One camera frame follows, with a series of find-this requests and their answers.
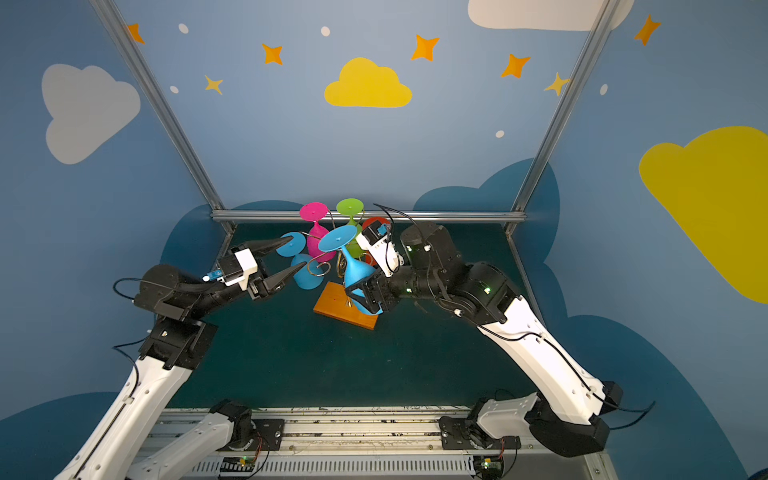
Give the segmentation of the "blue wine glass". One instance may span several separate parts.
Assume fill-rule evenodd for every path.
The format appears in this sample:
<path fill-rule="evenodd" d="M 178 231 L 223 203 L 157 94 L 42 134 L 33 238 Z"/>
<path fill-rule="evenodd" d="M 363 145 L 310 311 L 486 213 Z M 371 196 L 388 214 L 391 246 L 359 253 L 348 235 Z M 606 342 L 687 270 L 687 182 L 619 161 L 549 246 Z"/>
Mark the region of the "blue wine glass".
<path fill-rule="evenodd" d="M 359 288 L 358 283 L 368 279 L 375 273 L 375 269 L 360 260 L 351 257 L 346 250 L 347 243 L 353 239 L 356 228 L 352 225 L 337 227 L 327 233 L 319 242 L 319 249 L 323 252 L 340 251 L 346 260 L 344 273 L 344 287 Z"/>
<path fill-rule="evenodd" d="M 292 266 L 303 264 L 294 280 L 303 290 L 313 290 L 321 285 L 329 273 L 330 266 L 309 254 L 306 236 L 301 232 L 287 232 L 282 235 L 287 242 L 277 249 L 277 254 L 291 260 Z"/>

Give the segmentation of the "pink wine glass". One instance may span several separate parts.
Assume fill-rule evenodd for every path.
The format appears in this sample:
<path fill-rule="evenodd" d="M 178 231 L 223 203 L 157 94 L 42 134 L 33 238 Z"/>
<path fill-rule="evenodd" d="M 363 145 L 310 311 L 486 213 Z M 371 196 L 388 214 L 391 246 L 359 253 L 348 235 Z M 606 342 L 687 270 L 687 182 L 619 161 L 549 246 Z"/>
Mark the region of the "pink wine glass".
<path fill-rule="evenodd" d="M 318 263 L 331 262 L 335 252 L 323 252 L 318 245 L 320 240 L 329 232 L 329 230 L 320 224 L 320 221 L 329 214 L 329 208 L 320 202 L 308 203 L 301 207 L 299 215 L 304 221 L 312 223 L 312 227 L 307 234 L 308 254 Z"/>

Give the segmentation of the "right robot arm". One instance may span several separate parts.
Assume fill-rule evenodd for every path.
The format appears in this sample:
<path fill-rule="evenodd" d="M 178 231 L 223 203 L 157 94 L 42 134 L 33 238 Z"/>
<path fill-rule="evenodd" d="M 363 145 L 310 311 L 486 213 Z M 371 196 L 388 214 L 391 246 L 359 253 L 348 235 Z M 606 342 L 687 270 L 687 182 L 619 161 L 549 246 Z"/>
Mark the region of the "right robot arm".
<path fill-rule="evenodd" d="M 340 227 L 321 247 L 345 252 L 351 242 L 375 261 L 346 258 L 345 292 L 362 313 L 390 312 L 403 299 L 431 300 L 498 345 L 536 387 L 525 397 L 479 400 L 465 419 L 443 427 L 445 448 L 509 448 L 524 430 L 566 458 L 605 448 L 614 429 L 604 417 L 622 408 L 622 388 L 585 370 L 502 270 L 465 261 L 448 230 L 431 221 L 412 222 L 399 247 L 380 220 Z"/>

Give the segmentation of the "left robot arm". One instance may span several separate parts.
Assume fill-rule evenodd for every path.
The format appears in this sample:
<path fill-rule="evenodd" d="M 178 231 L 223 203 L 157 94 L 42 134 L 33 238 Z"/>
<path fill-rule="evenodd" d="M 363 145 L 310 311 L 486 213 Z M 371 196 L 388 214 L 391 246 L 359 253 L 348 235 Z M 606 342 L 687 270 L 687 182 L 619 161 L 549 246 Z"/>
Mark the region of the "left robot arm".
<path fill-rule="evenodd" d="M 245 242 L 230 249 L 203 277 L 159 264 L 140 278 L 132 302 L 154 314 L 154 326 L 139 343 L 125 386 L 59 478 L 180 479 L 219 449 L 255 443 L 250 409 L 223 401 L 171 444 L 143 461 L 136 458 L 213 343 L 218 328 L 206 317 L 244 297 L 270 298 L 302 269 L 301 264 L 274 274 L 265 269 L 263 257 L 291 240 L 283 236 Z"/>

